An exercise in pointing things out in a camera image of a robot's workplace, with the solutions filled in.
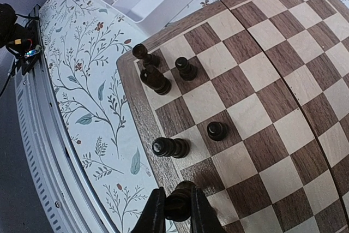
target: black pawn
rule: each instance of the black pawn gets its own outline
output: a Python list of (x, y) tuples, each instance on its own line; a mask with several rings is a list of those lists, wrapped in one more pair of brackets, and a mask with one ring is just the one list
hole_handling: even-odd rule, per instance
[(211, 122), (207, 125), (207, 134), (214, 141), (221, 141), (227, 135), (228, 128), (226, 124), (220, 122)]
[(165, 218), (175, 222), (183, 222), (191, 215), (191, 189), (195, 184), (183, 181), (165, 200)]
[(174, 63), (180, 77), (185, 81), (192, 81), (197, 75), (197, 67), (190, 64), (185, 57), (180, 57)]
[(155, 67), (158, 67), (160, 64), (160, 58), (157, 56), (148, 54), (148, 50), (143, 44), (135, 45), (135, 47), (132, 49), (132, 54), (136, 58), (143, 60), (144, 67), (148, 65), (153, 65)]
[(158, 157), (184, 158), (190, 148), (184, 139), (157, 138), (152, 144), (152, 150)]
[(153, 65), (141, 71), (141, 80), (159, 95), (166, 95), (171, 90), (171, 82)]

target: red flower print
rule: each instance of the red flower print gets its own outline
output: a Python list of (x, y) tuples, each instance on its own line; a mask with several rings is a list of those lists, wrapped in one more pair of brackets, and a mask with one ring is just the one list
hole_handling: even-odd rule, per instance
[(103, 23), (104, 22), (98, 22), (98, 24), (94, 30), (100, 31), (103, 28)]
[(82, 63), (80, 63), (80, 62), (79, 62), (78, 64), (75, 65), (75, 71), (78, 71), (78, 70), (79, 70), (79, 71), (82, 70)]

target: leaf pattern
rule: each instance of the leaf pattern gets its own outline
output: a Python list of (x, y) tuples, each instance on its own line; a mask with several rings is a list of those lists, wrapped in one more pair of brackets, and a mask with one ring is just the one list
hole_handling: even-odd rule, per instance
[(141, 168), (141, 155), (140, 155), (140, 151), (137, 148), (137, 152), (132, 157), (131, 174), (137, 175), (138, 172), (140, 172), (140, 168)]
[(102, 100), (103, 100), (104, 84), (105, 84), (105, 81), (104, 81), (103, 84), (100, 85), (100, 87), (98, 88), (98, 99), (99, 99), (99, 101), (102, 101)]
[(82, 125), (89, 125), (92, 122), (92, 115), (86, 114), (82, 117), (80, 117), (75, 123), (82, 124)]

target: wire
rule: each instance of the wire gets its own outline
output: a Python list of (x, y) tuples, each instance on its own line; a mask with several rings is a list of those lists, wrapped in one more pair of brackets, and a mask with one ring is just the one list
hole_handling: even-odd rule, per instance
[(13, 72), (16, 70), (17, 68), (17, 65), (18, 65), (19, 61), (17, 61), (17, 63), (15, 63), (15, 61), (13, 61), (13, 64), (12, 64), (12, 70), (11, 72), (9, 73), (7, 79), (6, 79), (6, 82), (5, 82), (5, 85), (4, 87), (2, 88), (1, 92), (0, 92), (0, 98), (1, 96), (3, 95), (3, 93), (5, 92), (6, 88), (7, 88), (7, 85), (9, 84), (10, 82), (10, 79), (11, 79), (11, 76), (13, 74)]
[(9, 76), (7, 77), (7, 80), (6, 80), (6, 82), (5, 82), (5, 85), (4, 85), (4, 87), (2, 88), (2, 90), (1, 90), (1, 92), (0, 92), (0, 98), (1, 98), (2, 94), (5, 92), (6, 87), (7, 87), (8, 83), (10, 82), (10, 79), (11, 79), (11, 75), (9, 75)]

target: fallen chess piece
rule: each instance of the fallen chess piece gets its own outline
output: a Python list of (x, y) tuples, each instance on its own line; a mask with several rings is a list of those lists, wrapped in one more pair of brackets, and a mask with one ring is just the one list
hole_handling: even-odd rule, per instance
[(166, 95), (171, 90), (171, 82), (153, 65), (141, 71), (141, 81), (159, 95)]
[(214, 141), (221, 141), (227, 136), (227, 125), (220, 122), (210, 122), (207, 125), (207, 134)]
[(143, 60), (144, 67), (148, 65), (158, 67), (160, 64), (160, 58), (148, 54), (148, 50), (143, 44), (135, 45), (135, 47), (132, 49), (132, 54), (134, 55), (134, 57)]
[(184, 139), (157, 138), (152, 144), (153, 153), (158, 157), (184, 158), (190, 147)]
[(192, 81), (197, 76), (197, 67), (190, 64), (185, 57), (180, 57), (175, 61), (175, 66), (179, 71), (179, 76), (184, 81)]

